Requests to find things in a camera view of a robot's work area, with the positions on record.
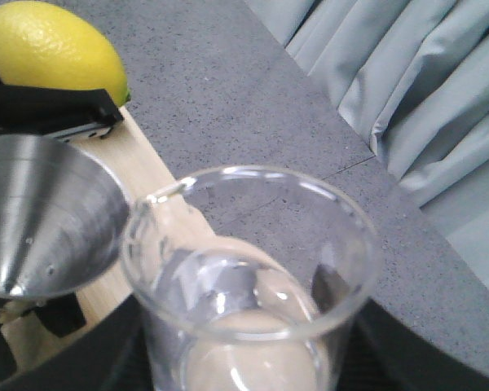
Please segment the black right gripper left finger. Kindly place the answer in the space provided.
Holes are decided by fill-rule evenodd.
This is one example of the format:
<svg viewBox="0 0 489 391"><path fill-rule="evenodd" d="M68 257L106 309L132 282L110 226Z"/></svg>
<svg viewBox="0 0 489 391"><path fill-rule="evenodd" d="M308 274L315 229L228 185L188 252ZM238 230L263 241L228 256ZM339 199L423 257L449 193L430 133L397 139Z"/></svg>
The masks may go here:
<svg viewBox="0 0 489 391"><path fill-rule="evenodd" d="M124 300L99 325L34 369L14 375L0 340L0 390L152 390L140 306Z"/></svg>

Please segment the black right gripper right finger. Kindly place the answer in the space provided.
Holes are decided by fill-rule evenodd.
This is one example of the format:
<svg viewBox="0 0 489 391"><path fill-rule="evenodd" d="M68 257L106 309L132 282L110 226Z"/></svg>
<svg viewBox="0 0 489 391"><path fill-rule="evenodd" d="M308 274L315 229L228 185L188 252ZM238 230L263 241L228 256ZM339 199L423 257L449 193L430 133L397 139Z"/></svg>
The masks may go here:
<svg viewBox="0 0 489 391"><path fill-rule="evenodd" d="M406 327L373 300L356 316L339 390L489 390L489 376Z"/></svg>

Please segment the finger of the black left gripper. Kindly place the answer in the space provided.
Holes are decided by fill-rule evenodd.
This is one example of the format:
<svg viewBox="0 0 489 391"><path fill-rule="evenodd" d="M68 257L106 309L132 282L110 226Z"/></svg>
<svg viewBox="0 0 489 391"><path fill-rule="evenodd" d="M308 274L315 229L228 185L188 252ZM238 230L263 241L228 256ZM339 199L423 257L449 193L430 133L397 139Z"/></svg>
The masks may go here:
<svg viewBox="0 0 489 391"><path fill-rule="evenodd" d="M0 383L56 356L85 325L74 294L41 304L0 299Z"/></svg>
<svg viewBox="0 0 489 391"><path fill-rule="evenodd" d="M10 86L0 80L0 135L102 138L121 122L123 116L106 90Z"/></svg>

